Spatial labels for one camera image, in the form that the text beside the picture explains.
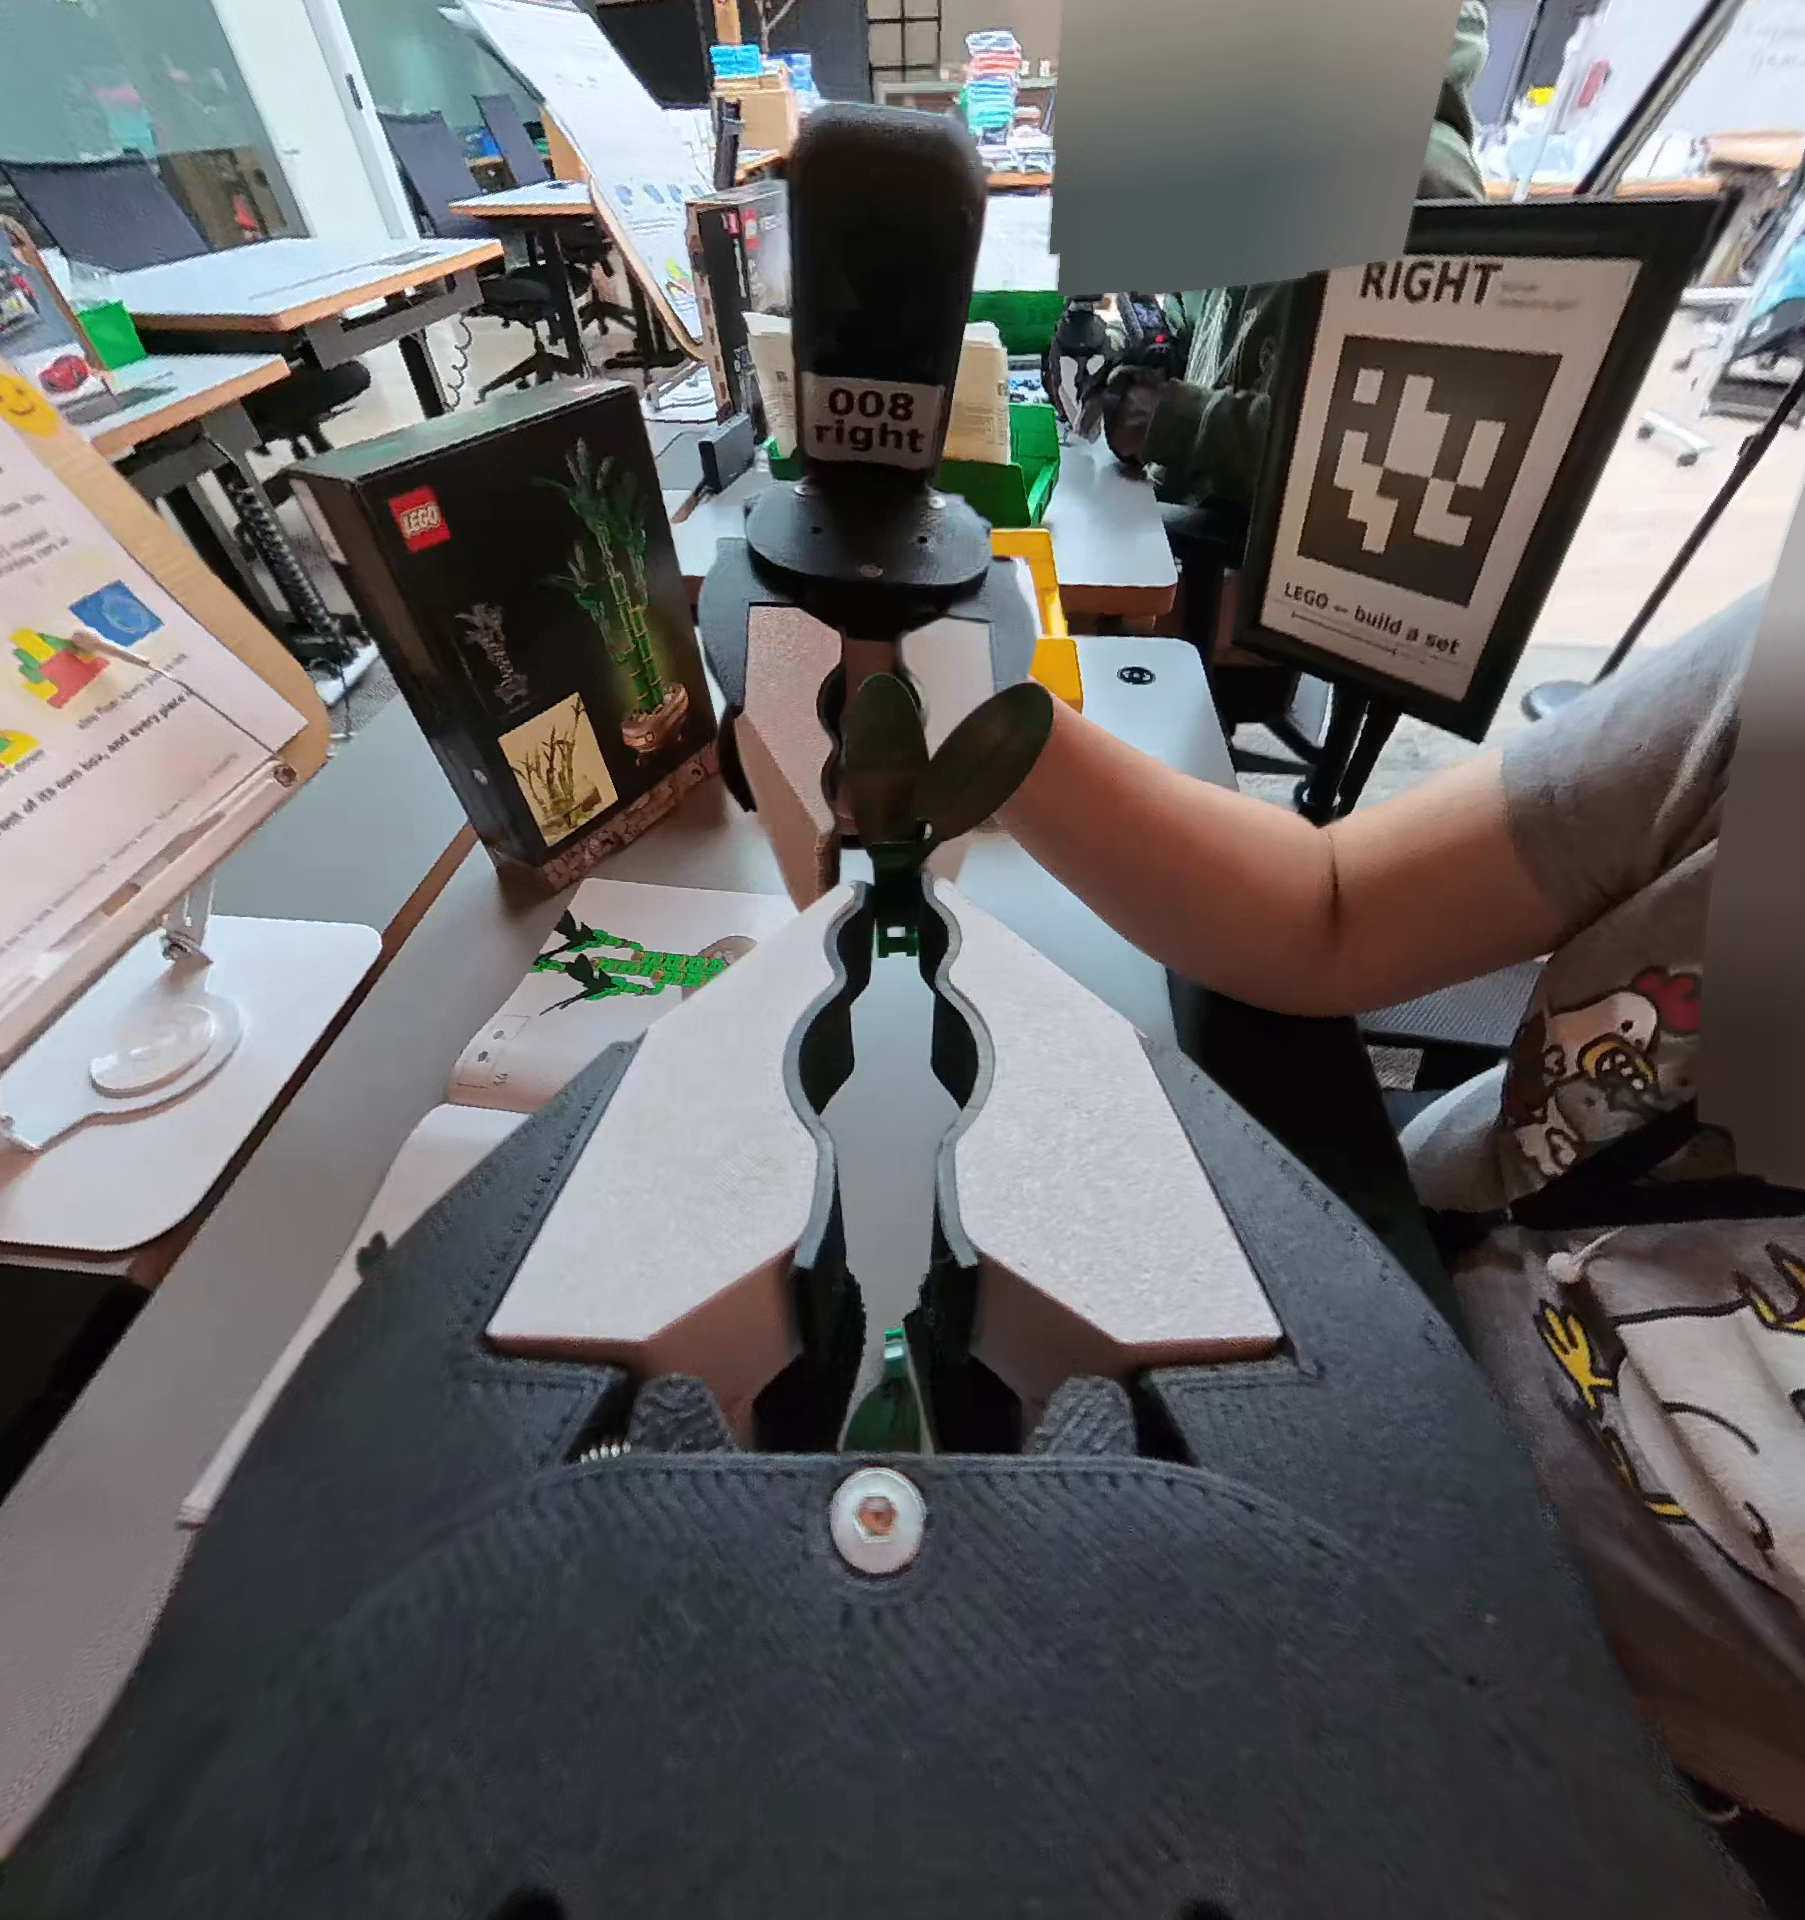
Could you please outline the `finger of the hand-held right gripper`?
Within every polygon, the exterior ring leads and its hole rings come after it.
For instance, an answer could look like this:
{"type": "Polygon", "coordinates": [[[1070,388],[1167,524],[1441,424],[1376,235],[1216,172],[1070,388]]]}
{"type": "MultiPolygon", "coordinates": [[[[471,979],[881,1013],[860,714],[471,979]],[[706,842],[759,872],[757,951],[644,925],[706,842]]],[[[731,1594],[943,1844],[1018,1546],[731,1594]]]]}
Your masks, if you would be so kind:
{"type": "Polygon", "coordinates": [[[745,692],[732,723],[741,773],[788,897],[814,904],[836,888],[838,741],[823,695],[838,682],[840,634],[818,615],[756,603],[745,632],[745,692]]]}
{"type": "Polygon", "coordinates": [[[997,692],[991,625],[945,615],[898,640],[898,674],[916,696],[931,754],[997,692]]]}

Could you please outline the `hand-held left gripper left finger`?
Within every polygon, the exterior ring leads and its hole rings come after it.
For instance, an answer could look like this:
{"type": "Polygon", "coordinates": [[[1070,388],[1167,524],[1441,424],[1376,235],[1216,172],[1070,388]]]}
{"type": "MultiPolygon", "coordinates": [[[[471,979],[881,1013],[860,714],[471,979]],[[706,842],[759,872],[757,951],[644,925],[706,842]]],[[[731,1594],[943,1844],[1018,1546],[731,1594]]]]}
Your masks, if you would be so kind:
{"type": "Polygon", "coordinates": [[[485,1325],[502,1357],[683,1375],[759,1448],[834,1448],[864,1357],[838,1155],[864,888],[843,882],[631,1044],[485,1325]]]}

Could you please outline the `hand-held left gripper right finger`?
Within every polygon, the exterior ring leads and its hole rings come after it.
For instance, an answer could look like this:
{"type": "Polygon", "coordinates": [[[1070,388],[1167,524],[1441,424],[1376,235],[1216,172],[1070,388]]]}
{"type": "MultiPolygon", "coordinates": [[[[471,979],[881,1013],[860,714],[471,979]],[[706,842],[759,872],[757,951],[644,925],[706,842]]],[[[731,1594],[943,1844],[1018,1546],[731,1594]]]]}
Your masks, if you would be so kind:
{"type": "Polygon", "coordinates": [[[933,1443],[1020,1448],[1071,1378],[1276,1357],[1190,1062],[945,880],[924,883],[924,973],[957,1104],[924,1282],[933,1443]]]}

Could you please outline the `dark green lego leaf piece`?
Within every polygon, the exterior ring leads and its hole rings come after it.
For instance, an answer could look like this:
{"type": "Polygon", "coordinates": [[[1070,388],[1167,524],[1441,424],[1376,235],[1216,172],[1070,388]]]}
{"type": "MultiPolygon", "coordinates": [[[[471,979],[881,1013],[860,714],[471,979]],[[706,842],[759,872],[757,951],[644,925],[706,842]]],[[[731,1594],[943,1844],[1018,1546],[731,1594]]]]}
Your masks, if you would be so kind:
{"type": "Polygon", "coordinates": [[[1054,701],[1033,682],[993,692],[931,749],[916,692],[869,676],[843,715],[840,788],[873,872],[873,952],[920,957],[931,854],[985,826],[1033,769],[1054,701]]]}

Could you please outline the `dark lego set box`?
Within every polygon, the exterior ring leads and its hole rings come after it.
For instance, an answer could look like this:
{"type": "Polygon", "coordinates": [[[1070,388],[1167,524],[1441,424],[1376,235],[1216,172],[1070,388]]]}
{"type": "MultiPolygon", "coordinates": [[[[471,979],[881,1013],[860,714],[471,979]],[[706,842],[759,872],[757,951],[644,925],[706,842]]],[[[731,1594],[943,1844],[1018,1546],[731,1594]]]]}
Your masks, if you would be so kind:
{"type": "Polygon", "coordinates": [[[747,314],[788,315],[786,182],[756,179],[688,203],[688,253],[703,360],[721,418],[747,415],[766,437],[766,408],[747,314]]]}

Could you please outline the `lego instruction booklet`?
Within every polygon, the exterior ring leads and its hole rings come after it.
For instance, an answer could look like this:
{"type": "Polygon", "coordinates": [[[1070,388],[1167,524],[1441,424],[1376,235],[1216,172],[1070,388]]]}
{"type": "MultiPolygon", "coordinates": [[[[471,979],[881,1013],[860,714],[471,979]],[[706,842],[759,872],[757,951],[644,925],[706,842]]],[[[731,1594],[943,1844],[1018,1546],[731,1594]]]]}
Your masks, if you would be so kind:
{"type": "Polygon", "coordinates": [[[530,971],[465,1041],[444,1100],[390,1165],[349,1251],[184,1497],[178,1524],[211,1518],[268,1408],[357,1291],[374,1241],[406,1236],[605,1046],[640,1038],[794,913],[785,894],[604,877],[574,888],[530,971]]]}

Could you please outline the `black lego set box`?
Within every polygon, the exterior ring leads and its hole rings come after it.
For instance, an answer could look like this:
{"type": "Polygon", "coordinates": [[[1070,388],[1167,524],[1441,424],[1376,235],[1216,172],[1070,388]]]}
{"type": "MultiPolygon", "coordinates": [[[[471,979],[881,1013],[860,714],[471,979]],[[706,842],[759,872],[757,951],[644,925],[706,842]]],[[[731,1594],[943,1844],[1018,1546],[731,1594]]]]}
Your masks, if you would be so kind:
{"type": "Polygon", "coordinates": [[[287,480],[499,866],[577,883],[715,773],[632,387],[514,391],[287,480]]]}

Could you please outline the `stack of white boxes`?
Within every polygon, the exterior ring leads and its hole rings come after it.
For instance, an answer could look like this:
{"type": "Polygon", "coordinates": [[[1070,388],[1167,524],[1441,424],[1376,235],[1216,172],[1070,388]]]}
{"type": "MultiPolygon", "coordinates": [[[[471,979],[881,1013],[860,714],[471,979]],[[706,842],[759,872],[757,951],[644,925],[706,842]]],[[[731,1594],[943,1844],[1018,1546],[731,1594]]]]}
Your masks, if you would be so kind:
{"type": "MultiPolygon", "coordinates": [[[[747,344],[764,415],[778,451],[796,451],[796,365],[788,315],[747,312],[747,344]]],[[[948,412],[945,457],[960,463],[1010,466],[1010,362],[997,323],[972,319],[948,412]]]]}

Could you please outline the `green plastic bin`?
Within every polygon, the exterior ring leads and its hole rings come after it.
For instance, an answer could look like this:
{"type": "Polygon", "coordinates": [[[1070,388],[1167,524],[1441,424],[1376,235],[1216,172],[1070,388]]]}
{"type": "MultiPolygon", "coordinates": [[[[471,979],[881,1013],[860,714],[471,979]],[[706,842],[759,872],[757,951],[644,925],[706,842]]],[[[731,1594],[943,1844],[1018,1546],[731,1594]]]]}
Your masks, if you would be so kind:
{"type": "Polygon", "coordinates": [[[1009,406],[1010,455],[1003,463],[943,460],[938,490],[960,496],[991,528],[1044,521],[1061,472],[1058,415],[1049,402],[1009,406]]]}

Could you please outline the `small grey side table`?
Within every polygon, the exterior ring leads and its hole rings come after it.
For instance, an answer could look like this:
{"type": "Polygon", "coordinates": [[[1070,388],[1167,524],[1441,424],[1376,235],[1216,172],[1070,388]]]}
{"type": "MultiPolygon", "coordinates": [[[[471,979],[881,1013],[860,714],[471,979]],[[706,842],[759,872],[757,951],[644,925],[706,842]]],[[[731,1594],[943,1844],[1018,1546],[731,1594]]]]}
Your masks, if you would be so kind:
{"type": "Polygon", "coordinates": [[[1083,715],[1210,784],[1236,788],[1236,771],[1204,657],[1180,637],[1078,637],[1083,715]]]}

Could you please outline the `white document stand base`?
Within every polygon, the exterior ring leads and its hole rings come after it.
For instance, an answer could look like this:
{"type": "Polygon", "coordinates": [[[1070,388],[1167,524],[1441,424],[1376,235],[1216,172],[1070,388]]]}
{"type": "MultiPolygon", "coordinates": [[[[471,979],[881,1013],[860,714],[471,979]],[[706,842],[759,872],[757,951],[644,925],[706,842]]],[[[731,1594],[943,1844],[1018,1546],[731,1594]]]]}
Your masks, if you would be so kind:
{"type": "Polygon", "coordinates": [[[0,1251],[114,1257],[177,1229],[381,949],[217,904],[129,949],[0,1074],[0,1251]]]}

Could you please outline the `framed marker sign stand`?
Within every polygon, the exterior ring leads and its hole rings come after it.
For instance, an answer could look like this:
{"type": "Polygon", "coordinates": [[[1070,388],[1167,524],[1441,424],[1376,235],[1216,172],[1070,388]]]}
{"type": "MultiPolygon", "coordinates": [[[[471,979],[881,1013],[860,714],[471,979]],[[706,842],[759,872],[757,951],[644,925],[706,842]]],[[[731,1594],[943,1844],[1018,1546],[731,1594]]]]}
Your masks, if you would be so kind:
{"type": "Polygon", "coordinates": [[[1397,255],[1297,282],[1231,640],[1331,690],[1301,817],[1406,715],[1487,736],[1732,203],[1421,201],[1397,255]]]}

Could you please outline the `wooden top office desk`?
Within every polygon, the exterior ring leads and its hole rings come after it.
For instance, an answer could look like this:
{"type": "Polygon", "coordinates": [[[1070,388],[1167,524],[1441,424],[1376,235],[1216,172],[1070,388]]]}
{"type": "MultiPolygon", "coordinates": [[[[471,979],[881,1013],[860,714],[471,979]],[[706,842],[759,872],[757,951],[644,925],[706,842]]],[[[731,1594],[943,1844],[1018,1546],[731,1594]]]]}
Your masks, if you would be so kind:
{"type": "Polygon", "coordinates": [[[383,243],[272,236],[254,246],[114,274],[113,294],[142,336],[184,352],[272,340],[286,357],[356,363],[396,345],[426,418],[447,414],[429,330],[483,303],[491,236],[383,243]]]}

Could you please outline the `person's printed pants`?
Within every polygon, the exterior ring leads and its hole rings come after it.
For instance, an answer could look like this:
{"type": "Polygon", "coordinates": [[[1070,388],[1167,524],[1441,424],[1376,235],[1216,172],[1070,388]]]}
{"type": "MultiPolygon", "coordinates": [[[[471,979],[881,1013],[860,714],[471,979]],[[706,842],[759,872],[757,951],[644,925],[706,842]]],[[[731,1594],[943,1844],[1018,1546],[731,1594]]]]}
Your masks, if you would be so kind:
{"type": "Polygon", "coordinates": [[[1505,1228],[1453,1268],[1645,1721],[1805,1837],[1805,1214],[1505,1228]]]}

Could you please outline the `person's printed grey shirt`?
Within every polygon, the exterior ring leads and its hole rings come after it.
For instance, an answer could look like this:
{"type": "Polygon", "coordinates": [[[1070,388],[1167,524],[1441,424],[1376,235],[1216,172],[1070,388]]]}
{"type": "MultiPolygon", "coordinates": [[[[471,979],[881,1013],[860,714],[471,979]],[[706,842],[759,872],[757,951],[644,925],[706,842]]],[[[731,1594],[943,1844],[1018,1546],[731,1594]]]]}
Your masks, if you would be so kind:
{"type": "Polygon", "coordinates": [[[1765,591],[1515,736],[1515,849],[1558,916],[1500,1069],[1411,1121],[1421,1200],[1492,1213],[1695,1098],[1705,908],[1765,591]]]}

